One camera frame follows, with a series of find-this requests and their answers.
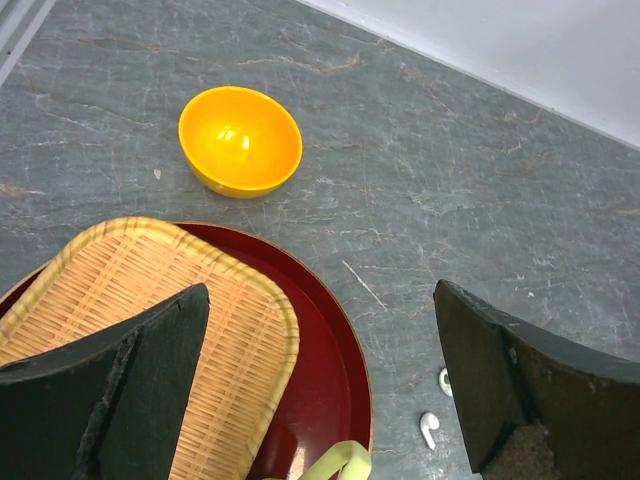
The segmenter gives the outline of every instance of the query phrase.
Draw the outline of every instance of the light green strap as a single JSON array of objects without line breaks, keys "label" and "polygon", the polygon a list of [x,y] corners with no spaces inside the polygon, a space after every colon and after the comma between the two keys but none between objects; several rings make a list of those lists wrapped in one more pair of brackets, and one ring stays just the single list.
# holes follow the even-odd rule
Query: light green strap
[{"label": "light green strap", "polygon": [[300,480],[329,480],[341,469],[340,480],[367,480],[371,473],[369,452],[353,440],[336,443]]}]

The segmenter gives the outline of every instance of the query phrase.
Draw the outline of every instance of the yellow bowl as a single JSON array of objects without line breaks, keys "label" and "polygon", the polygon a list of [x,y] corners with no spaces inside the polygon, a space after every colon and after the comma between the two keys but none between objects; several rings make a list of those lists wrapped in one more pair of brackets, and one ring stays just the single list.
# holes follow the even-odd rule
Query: yellow bowl
[{"label": "yellow bowl", "polygon": [[196,176],[229,197],[275,190],[302,158],[302,135],[291,114],[249,88],[217,87],[196,95],[180,115],[178,135]]}]

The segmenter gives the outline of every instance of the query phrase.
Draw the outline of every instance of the marble surface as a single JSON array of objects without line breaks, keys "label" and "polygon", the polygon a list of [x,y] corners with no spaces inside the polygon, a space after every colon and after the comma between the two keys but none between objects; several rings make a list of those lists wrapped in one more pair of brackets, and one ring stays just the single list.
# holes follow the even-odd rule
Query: marble surface
[{"label": "marble surface", "polygon": [[[274,96],[304,134],[299,171],[263,199],[208,192],[180,151],[182,107],[223,84]],[[58,0],[0,118],[0,290],[119,215],[277,243],[362,342],[374,479],[471,477],[437,384],[439,278],[640,360],[640,154],[290,0]]]}]

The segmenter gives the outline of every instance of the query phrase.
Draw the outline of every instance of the wicker tray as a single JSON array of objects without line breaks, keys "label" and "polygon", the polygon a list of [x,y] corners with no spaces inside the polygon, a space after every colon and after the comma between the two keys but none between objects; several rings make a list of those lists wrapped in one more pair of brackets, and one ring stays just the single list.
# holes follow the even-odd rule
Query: wicker tray
[{"label": "wicker tray", "polygon": [[0,365],[198,282],[209,288],[211,313],[171,478],[244,478],[293,371],[297,319],[273,281],[179,227],[131,217],[76,237],[0,319]]}]

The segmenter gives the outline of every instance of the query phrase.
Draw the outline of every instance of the round red tray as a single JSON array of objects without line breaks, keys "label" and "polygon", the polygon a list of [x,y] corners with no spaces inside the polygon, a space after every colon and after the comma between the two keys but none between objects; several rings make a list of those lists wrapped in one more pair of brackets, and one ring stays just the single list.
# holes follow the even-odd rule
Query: round red tray
[{"label": "round red tray", "polygon": [[[269,276],[287,294],[298,317],[298,361],[247,478],[298,478],[342,440],[357,440],[371,450],[371,391],[364,357],[349,320],[327,288],[300,262],[257,237],[215,225],[177,225]],[[41,270],[5,295],[0,317]]]}]

